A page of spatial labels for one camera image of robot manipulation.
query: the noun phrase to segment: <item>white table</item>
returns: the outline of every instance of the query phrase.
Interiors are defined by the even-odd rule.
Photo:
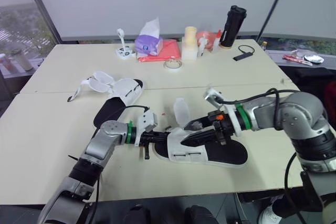
[[[233,60],[241,54],[239,45],[254,47],[254,55],[241,61]],[[140,79],[146,89],[272,85],[283,79],[289,80],[252,39],[236,40],[231,49],[220,49],[216,54],[206,50],[203,57],[195,62],[185,62],[175,71],[165,69],[163,62],[120,59],[115,54],[115,49],[120,47],[120,44],[57,45],[21,93],[74,92],[81,80],[97,70],[111,74],[116,80]]]
[[[228,99],[242,99],[271,87],[296,88],[287,83],[216,89]],[[171,111],[178,97],[185,98],[193,118],[214,110],[203,100],[204,91],[205,88],[145,90],[137,104],[150,106],[158,115],[158,131],[176,124]],[[79,156],[86,147],[95,129],[93,118],[106,94],[86,92],[68,103],[70,95],[72,92],[21,93],[0,118],[0,204],[44,204],[71,171],[75,161],[67,155]],[[134,120],[141,113],[141,109],[128,109],[122,121]],[[100,199],[232,193],[284,186],[286,163],[294,149],[283,131],[246,131],[234,139],[245,145],[249,155],[246,165],[239,169],[163,161],[151,148],[151,158],[145,161],[138,147],[118,146],[103,171]],[[290,186],[301,185],[300,171],[295,161],[290,170]]]

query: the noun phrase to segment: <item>black pole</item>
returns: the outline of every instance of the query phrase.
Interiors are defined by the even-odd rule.
[[[47,23],[47,26],[49,27],[55,41],[57,44],[78,44],[78,41],[63,41],[61,36],[59,35],[53,21],[51,20],[51,17],[48,14],[48,11],[46,7],[43,4],[42,0],[34,0],[39,11],[42,14],[42,17],[44,18],[45,22]]]
[[[269,10],[269,13],[268,13],[268,15],[267,15],[267,17],[266,17],[266,20],[265,20],[264,24],[262,25],[262,28],[261,28],[261,30],[260,30],[260,32],[259,32],[257,38],[256,38],[256,42],[257,42],[257,43],[259,42],[259,40],[260,40],[260,38],[261,38],[261,36],[262,36],[264,30],[265,30],[265,27],[267,26],[268,21],[269,21],[269,19],[271,18],[273,11],[274,11],[275,7],[276,7],[277,4],[278,4],[278,1],[279,1],[279,0],[274,0],[274,2],[273,2],[273,4],[272,4],[272,7],[271,7],[271,10]]]

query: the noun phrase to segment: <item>plastic bottle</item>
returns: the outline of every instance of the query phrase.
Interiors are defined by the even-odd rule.
[[[267,42],[266,41],[263,41],[261,43],[261,48],[265,51],[266,50],[266,46],[267,46]]]
[[[174,103],[174,113],[177,123],[181,128],[191,121],[189,106],[183,98],[177,98]]]
[[[33,69],[32,64],[30,64],[27,57],[23,54],[22,49],[13,50],[10,56],[13,57],[25,71]]]
[[[211,52],[218,52],[220,39],[221,39],[221,30],[219,30],[217,35],[216,35],[216,38],[214,40],[214,45],[212,46],[212,51]]]
[[[184,37],[182,38],[182,60],[196,60],[198,53],[197,28],[188,26],[185,28]]]

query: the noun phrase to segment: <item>tissue box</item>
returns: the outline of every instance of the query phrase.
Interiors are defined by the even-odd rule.
[[[158,55],[163,47],[163,39],[150,35],[139,35],[135,40],[135,50],[144,55]]]

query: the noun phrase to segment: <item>flip flop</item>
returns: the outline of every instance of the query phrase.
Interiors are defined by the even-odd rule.
[[[175,163],[193,163],[240,168],[247,161],[245,147],[237,141],[230,140],[221,145],[211,142],[205,145],[190,147],[181,142],[195,131],[175,128],[167,137],[166,143],[156,143],[153,147],[157,157]]]
[[[114,83],[112,76],[108,75],[103,71],[96,71],[88,79],[82,81],[75,91],[74,95],[68,98],[68,102],[73,101],[81,92],[84,86],[88,86],[93,91],[99,93],[107,93],[111,90],[111,84]]]
[[[130,106],[135,103],[143,90],[143,83],[140,80],[130,78],[121,79],[113,84],[113,88],[109,93],[108,100],[97,113],[93,120],[95,127],[108,120],[117,120],[123,110],[114,113],[122,107]]]

